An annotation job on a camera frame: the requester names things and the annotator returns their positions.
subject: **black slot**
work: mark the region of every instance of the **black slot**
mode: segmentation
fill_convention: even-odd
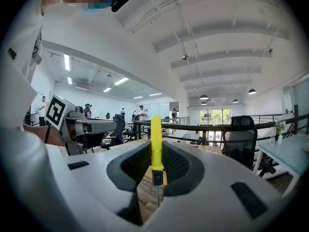
[[[255,219],[268,210],[259,197],[244,182],[236,182],[231,185],[232,190],[239,198],[252,219]]]
[[[68,167],[70,170],[74,170],[74,169],[82,168],[87,165],[89,165],[89,163],[83,160],[83,161],[79,161],[75,163],[70,163],[68,164]]]

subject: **wooden floor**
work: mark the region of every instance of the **wooden floor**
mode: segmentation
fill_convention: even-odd
[[[292,180],[292,176],[283,175],[274,180],[270,180],[269,183],[277,189],[281,194],[287,189]],[[140,203],[140,213],[143,222],[147,221],[149,217],[156,210],[156,190],[152,182],[148,178],[143,178],[138,188],[138,198]],[[160,187],[160,197],[162,198],[163,187]]]

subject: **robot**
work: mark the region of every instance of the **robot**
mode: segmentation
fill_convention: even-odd
[[[60,102],[62,108],[55,109]],[[245,166],[224,155],[162,141],[155,121],[151,140],[81,155],[86,144],[80,136],[101,138],[115,125],[80,114],[78,106],[56,95],[46,112],[62,132],[68,157],[34,134],[0,129],[6,148],[0,161],[10,186],[50,231],[258,231],[283,209],[281,195]],[[71,124],[74,135],[67,130]],[[162,171],[168,184],[162,203],[143,224],[137,186],[150,165],[154,185],[160,185]]]
[[[104,133],[116,129],[114,121],[86,118],[82,106],[75,106],[56,94],[47,105],[45,118],[59,130],[69,156],[99,146]]]

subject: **man in white shirt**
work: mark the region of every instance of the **man in white shirt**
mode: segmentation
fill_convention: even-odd
[[[140,120],[146,120],[147,114],[144,110],[144,106],[140,105],[140,111],[139,111]]]
[[[43,96],[42,98],[42,104],[41,107],[39,108],[39,121],[40,121],[40,126],[44,126],[45,125],[45,121],[44,121],[44,116],[45,116],[45,99],[46,97]]]
[[[124,108],[124,107],[123,107],[122,110],[120,111],[120,115],[123,115],[123,116],[126,115],[126,112],[125,112],[125,108]]]

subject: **ceiling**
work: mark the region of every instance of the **ceiling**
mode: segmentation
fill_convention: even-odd
[[[153,45],[189,99],[207,94],[232,104],[245,103],[253,81],[292,37],[286,8],[280,0],[130,0],[115,17]]]
[[[261,80],[261,76],[269,73],[267,70],[273,68],[274,58],[280,49],[297,34],[294,18],[286,8],[281,0],[130,0],[118,12],[102,10],[93,15],[90,21],[89,15],[63,6],[59,7],[61,11],[57,11],[57,15],[63,14],[63,18],[60,18],[65,22],[64,26],[73,23],[74,19],[81,19],[78,22],[84,23],[85,28],[89,27],[90,22],[96,22],[96,27],[100,25],[100,34],[104,38],[101,48],[95,50],[107,52],[108,49],[103,48],[104,41],[122,45],[121,54],[117,58],[125,64],[121,62],[122,66],[119,64],[119,67],[127,71],[127,75],[131,73],[132,78],[116,87],[114,83],[124,75],[120,74],[121,71],[113,71],[111,67],[71,55],[72,70],[68,73],[64,68],[64,52],[47,48],[44,49],[44,59],[57,82],[67,83],[67,76],[70,75],[74,84],[85,85],[93,92],[102,93],[105,88],[111,87],[108,95],[119,98],[151,98],[150,94],[158,92],[156,88],[161,88],[164,94],[161,86],[169,83],[166,81],[168,79],[162,81],[156,77],[155,85],[151,83],[153,86],[150,87],[146,85],[150,83],[150,78],[145,80],[145,76],[150,71],[153,72],[148,76],[154,76],[154,71],[159,74],[166,71],[169,79],[171,75],[177,79],[177,83],[174,80],[173,84],[170,82],[168,89],[179,84],[178,87],[186,92],[183,94],[181,91],[181,95],[194,101],[191,104],[189,102],[190,106],[200,103],[199,97],[202,94],[208,95],[216,105],[231,105],[233,99],[245,103],[250,88],[255,88],[258,95],[256,80]],[[64,11],[71,15],[64,16]],[[111,17],[118,20],[112,30],[109,27],[114,22]],[[104,29],[110,29],[111,34],[112,31],[115,33],[121,30],[121,33],[117,33],[119,38],[110,39],[109,35],[104,34]],[[82,32],[85,35],[87,32],[86,40],[93,40],[91,30]],[[58,37],[59,33],[62,37],[67,35],[60,30],[49,41]],[[137,49],[135,42],[131,42],[127,35],[133,37],[145,51]],[[136,51],[128,49],[128,45],[136,48]],[[184,55],[188,56],[188,60],[182,59]],[[108,54],[105,58],[109,57],[115,66],[120,63],[114,55]],[[138,71],[137,67],[130,66],[129,58],[133,59],[130,62],[132,66],[139,67]],[[158,59],[160,66],[149,63],[150,59]]]
[[[103,94],[103,91],[110,87],[111,90],[104,93],[105,95],[128,100],[134,100],[133,98],[138,96],[149,99],[150,94],[157,93],[156,90],[132,79],[116,86],[114,83],[122,79],[123,75],[72,55],[70,55],[70,71],[67,71],[64,53],[56,50],[43,48],[43,59],[57,83],[68,84],[68,77],[71,77],[72,85],[77,89]]]

